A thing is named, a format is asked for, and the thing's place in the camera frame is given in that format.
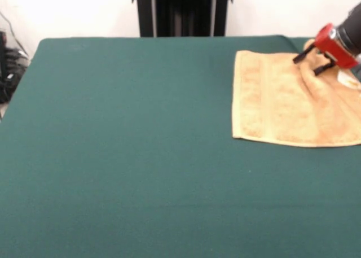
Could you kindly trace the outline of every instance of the beige towel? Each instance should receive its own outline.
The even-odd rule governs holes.
[[[299,147],[361,144],[360,91],[337,81],[337,67],[315,77],[312,70],[329,62],[316,50],[298,65],[295,56],[237,52],[233,137]]]

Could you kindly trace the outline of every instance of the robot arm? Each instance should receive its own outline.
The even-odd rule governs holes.
[[[316,35],[315,41],[304,52],[297,55],[293,62],[302,61],[306,55],[317,48],[330,62],[317,69],[319,75],[335,65],[343,69],[356,67],[359,62],[357,56],[361,54],[361,3],[353,8],[346,20],[339,26],[329,23]]]

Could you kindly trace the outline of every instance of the black stand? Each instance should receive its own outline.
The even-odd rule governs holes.
[[[141,37],[225,34],[228,0],[137,0],[137,3]]]

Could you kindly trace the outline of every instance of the white wall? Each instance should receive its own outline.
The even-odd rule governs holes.
[[[313,36],[329,21],[342,22],[359,1],[234,0],[226,33]],[[0,0],[0,10],[30,55],[47,37],[139,37],[137,5],[131,0]]]

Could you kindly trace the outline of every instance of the green tablecloth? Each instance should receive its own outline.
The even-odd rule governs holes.
[[[41,42],[0,126],[0,257],[361,257],[359,146],[231,138],[235,52],[304,41]]]

